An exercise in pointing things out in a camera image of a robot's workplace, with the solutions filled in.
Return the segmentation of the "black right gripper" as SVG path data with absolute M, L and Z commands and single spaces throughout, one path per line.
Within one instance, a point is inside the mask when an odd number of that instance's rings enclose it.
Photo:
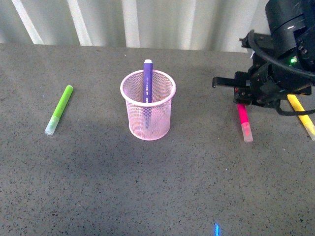
M 312 94 L 312 34 L 296 30 L 289 40 L 251 30 L 242 47 L 251 49 L 252 66 L 236 72 L 234 79 L 214 77 L 212 87 L 234 88 L 234 102 L 266 108 L 279 108 L 287 95 Z

